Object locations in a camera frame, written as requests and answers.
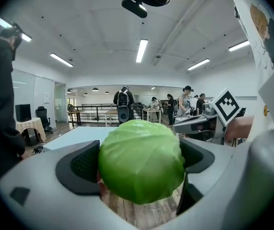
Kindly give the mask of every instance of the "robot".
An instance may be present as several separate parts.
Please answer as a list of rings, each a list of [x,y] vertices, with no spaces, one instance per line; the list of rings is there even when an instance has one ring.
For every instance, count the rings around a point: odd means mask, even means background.
[[[176,133],[188,134],[191,138],[224,145],[227,125],[240,112],[236,98],[228,88],[202,106],[203,113],[193,117],[175,119],[172,129]]]
[[[130,11],[138,8],[144,11],[142,3],[159,7],[169,2],[137,0],[134,5],[130,1],[125,0],[125,7]],[[257,33],[255,28],[251,29],[251,23],[247,23],[249,6],[267,3],[265,0],[234,1],[240,23],[250,40]],[[135,11],[135,14],[146,16],[144,12]],[[258,96],[259,106],[265,102],[274,121],[272,93],[274,72],[260,86]],[[256,128],[267,131],[253,135],[253,141],[242,143],[238,148],[222,146],[227,123],[223,122],[223,115],[213,103],[204,106],[205,114],[196,121],[217,121],[212,142],[180,140],[186,162],[178,217],[156,229],[245,229],[274,199],[274,129],[268,130],[259,123]],[[254,119],[261,115],[263,113],[257,113]],[[183,120],[174,129],[192,132],[193,121]],[[0,180],[0,195],[10,210],[31,229],[136,229],[100,200],[96,184],[99,148],[98,141],[89,141],[29,158]]]

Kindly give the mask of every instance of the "green cabbage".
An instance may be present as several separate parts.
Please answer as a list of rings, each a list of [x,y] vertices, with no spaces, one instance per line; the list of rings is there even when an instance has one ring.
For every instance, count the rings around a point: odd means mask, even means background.
[[[131,120],[101,145],[99,171],[116,195],[148,204],[172,195],[184,178],[179,139],[161,124]]]

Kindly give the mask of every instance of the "railing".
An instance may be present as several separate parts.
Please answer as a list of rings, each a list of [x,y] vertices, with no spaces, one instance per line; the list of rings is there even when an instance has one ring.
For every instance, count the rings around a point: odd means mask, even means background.
[[[117,105],[115,104],[82,104],[81,106],[74,106],[74,109],[77,111],[81,111],[80,120],[81,122],[105,122],[105,113],[108,111],[116,111]],[[139,104],[132,104],[130,106],[131,115],[134,119],[142,119],[142,109],[143,106]],[[106,119],[113,121],[115,123],[118,122],[118,114],[108,114]]]

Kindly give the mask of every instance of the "glass wall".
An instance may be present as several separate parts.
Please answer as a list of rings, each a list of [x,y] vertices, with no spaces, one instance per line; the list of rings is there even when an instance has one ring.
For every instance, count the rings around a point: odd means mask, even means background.
[[[11,76],[14,90],[14,104],[30,104],[32,117],[36,117],[34,112],[35,76],[17,70],[13,70]]]

